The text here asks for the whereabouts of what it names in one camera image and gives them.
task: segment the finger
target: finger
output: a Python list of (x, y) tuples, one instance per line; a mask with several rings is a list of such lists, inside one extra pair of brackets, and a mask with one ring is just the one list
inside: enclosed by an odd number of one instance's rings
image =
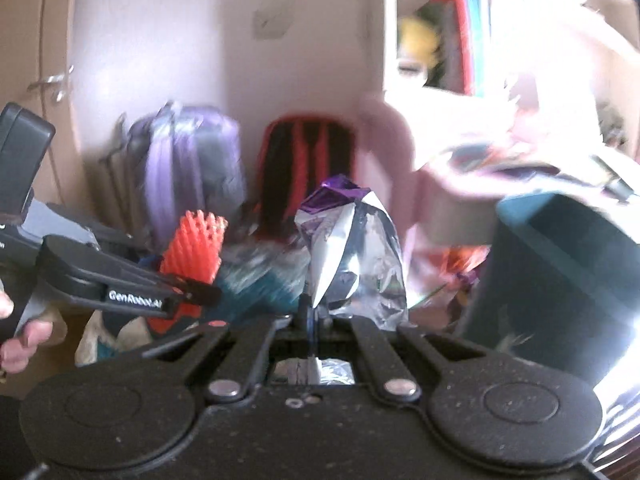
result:
[(5, 363), (28, 359), (35, 354), (37, 349), (37, 346), (31, 348), (22, 346), (19, 339), (9, 339), (9, 341), (5, 341), (2, 344), (2, 348), (0, 349), (0, 362), (2, 366), (4, 366)]
[(0, 290), (0, 319), (5, 319), (14, 311), (14, 302)]
[(28, 359), (22, 359), (21, 361), (12, 361), (10, 363), (2, 364), (2, 370), (7, 372), (8, 374), (17, 374), (23, 371), (27, 364), (29, 364)]
[(25, 325), (22, 341), (25, 346), (37, 346), (51, 337), (53, 323), (50, 321), (30, 321)]
[(15, 352), (7, 360), (2, 360), (2, 365), (4, 366), (6, 363), (22, 361), (23, 359), (31, 359), (37, 351), (37, 346), (21, 346), (21, 350), (19, 352)]

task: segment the crumpled aluminum foil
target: crumpled aluminum foil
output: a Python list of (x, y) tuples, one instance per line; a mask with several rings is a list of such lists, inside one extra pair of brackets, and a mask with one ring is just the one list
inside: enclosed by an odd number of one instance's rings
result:
[(355, 384), (351, 363), (340, 359), (323, 359), (320, 361), (320, 384)]
[(300, 206), (296, 225), (311, 253), (312, 306), (371, 318), (383, 330), (408, 320), (396, 228), (370, 189), (331, 177)]

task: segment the red spiky brush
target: red spiky brush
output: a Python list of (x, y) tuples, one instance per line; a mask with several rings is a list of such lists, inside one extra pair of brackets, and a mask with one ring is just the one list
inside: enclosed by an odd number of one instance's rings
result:
[[(213, 283), (220, 268), (220, 248), (225, 237), (227, 222), (222, 216), (202, 211), (187, 213), (180, 219), (168, 249), (164, 252), (160, 272), (176, 274), (204, 283)], [(199, 318), (199, 305), (182, 303), (173, 319), (149, 318), (152, 330), (164, 334), (182, 316)]]

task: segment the purple foil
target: purple foil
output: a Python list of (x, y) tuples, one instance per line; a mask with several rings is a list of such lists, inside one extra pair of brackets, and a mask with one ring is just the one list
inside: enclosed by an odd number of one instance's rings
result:
[(311, 215), (362, 200), (371, 190), (359, 187), (340, 174), (329, 177), (300, 205), (302, 211)]

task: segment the cabinet door handle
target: cabinet door handle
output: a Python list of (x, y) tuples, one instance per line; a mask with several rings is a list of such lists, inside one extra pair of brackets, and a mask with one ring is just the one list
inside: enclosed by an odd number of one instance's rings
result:
[(66, 95), (66, 91), (64, 89), (64, 87), (62, 86), (63, 83), (65, 81), (68, 80), (69, 75), (74, 71), (74, 66), (70, 66), (69, 67), (69, 71), (65, 74), (56, 74), (56, 75), (50, 75), (47, 77), (43, 77), (42, 79), (39, 79), (38, 81), (34, 81), (33, 83), (31, 83), (29, 86), (27, 86), (27, 91), (31, 92), (37, 88), (47, 88), (49, 86), (52, 85), (59, 85), (60, 88), (58, 89), (58, 91), (55, 93), (54, 97), (53, 97), (53, 101), (55, 103), (59, 103), (60, 101), (62, 101), (62, 99), (65, 97)]

